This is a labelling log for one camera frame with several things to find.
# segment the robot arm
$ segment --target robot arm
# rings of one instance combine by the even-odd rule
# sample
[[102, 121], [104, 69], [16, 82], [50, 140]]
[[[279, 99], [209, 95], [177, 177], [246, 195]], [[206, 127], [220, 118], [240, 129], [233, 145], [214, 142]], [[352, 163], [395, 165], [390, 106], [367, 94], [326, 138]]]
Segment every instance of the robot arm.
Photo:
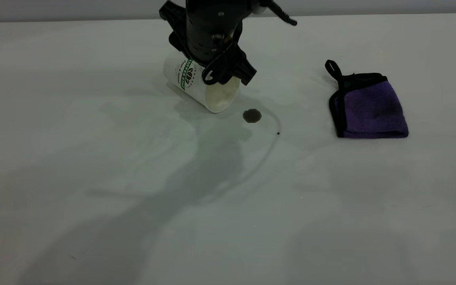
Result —
[[205, 67], [205, 84], [225, 84], [235, 76], [247, 85], [257, 71], [238, 46], [242, 20], [266, 8], [297, 25], [273, 0], [186, 0], [186, 8], [168, 1], [160, 16], [174, 30], [170, 43]]

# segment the dark spot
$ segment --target dark spot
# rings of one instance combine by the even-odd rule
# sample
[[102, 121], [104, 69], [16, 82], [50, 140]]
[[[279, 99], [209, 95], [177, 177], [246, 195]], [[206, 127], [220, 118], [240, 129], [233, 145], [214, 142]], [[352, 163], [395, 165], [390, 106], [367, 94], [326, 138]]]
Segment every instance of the dark spot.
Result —
[[249, 109], [242, 114], [242, 117], [246, 120], [248, 123], [256, 123], [259, 120], [261, 120], [261, 112], [256, 109]]

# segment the black cable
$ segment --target black cable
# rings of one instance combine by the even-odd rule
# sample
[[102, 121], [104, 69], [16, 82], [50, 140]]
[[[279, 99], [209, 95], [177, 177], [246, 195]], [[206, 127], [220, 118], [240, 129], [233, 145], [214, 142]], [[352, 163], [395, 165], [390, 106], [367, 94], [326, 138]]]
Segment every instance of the black cable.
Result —
[[271, 11], [273, 11], [281, 20], [285, 21], [286, 23], [296, 26], [298, 23], [297, 21], [293, 20], [290, 18], [288, 14], [286, 14], [277, 3], [275, 3], [273, 0], [261, 0], [260, 2], [261, 7], [268, 7]]

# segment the cup logo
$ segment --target cup logo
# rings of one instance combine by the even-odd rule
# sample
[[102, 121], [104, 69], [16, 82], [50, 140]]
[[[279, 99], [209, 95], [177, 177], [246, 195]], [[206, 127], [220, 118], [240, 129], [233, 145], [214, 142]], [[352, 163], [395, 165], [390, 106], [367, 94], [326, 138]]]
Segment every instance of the cup logo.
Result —
[[195, 65], [191, 66], [192, 62], [193, 62], [193, 59], [189, 59], [186, 62], [184, 69], [182, 70], [182, 77], [180, 79], [180, 87], [183, 90], [186, 90], [186, 88], [191, 87], [192, 80], [195, 79], [196, 66]]

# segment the folded cloth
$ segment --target folded cloth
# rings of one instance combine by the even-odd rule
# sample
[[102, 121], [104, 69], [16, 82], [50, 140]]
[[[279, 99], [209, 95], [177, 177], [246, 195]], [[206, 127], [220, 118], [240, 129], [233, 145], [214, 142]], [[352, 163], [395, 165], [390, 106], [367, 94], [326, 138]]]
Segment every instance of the folded cloth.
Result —
[[379, 73], [343, 76], [332, 60], [326, 70], [339, 83], [330, 98], [330, 111], [338, 137], [381, 139], [407, 137], [409, 131], [397, 94]]

